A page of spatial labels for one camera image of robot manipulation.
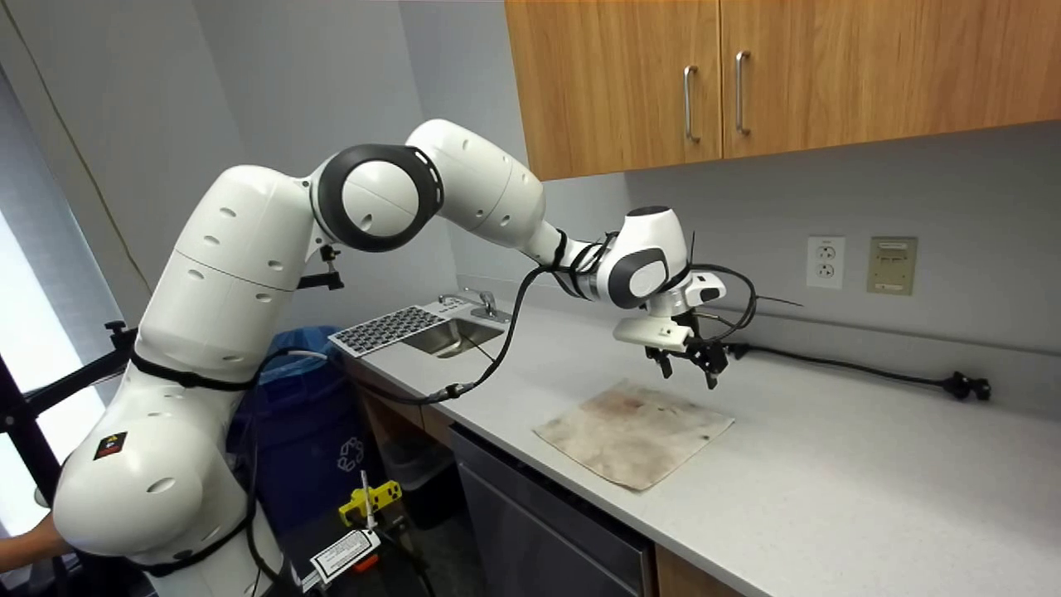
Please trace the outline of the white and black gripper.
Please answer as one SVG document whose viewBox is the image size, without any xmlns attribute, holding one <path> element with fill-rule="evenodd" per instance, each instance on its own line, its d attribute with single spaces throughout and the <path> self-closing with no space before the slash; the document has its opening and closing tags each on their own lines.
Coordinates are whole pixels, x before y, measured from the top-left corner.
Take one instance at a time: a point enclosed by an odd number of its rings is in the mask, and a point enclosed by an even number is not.
<svg viewBox="0 0 1061 597">
<path fill-rule="evenodd" d="M 714 339 L 696 339 L 696 308 L 725 295 L 725 284 L 714 271 L 690 271 L 684 281 L 652 295 L 638 314 L 612 329 L 617 342 L 642 344 L 648 357 L 664 378 L 672 378 L 668 353 L 684 353 L 716 384 L 725 372 L 725 349 Z"/>
</svg>

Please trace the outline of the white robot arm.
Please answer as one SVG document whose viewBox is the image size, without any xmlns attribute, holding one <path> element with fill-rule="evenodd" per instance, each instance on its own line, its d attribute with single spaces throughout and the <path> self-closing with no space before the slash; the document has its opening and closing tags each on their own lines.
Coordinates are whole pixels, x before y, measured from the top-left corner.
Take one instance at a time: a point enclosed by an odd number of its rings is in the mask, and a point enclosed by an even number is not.
<svg viewBox="0 0 1061 597">
<path fill-rule="evenodd" d="M 617 232 L 581 244 L 548 223 L 545 183 L 523 162 L 450 119 L 337 150 L 305 177 L 230 167 L 156 279 L 107 416 L 59 472 L 59 539 L 164 571 L 259 542 L 267 529 L 225 435 L 309 255 L 328 244 L 391 253 L 430 220 L 527 255 L 575 300 L 621 308 L 617 336 L 652 354 L 690 357 L 693 313 L 725 291 L 693 263 L 672 210 L 633 210 Z"/>
</svg>

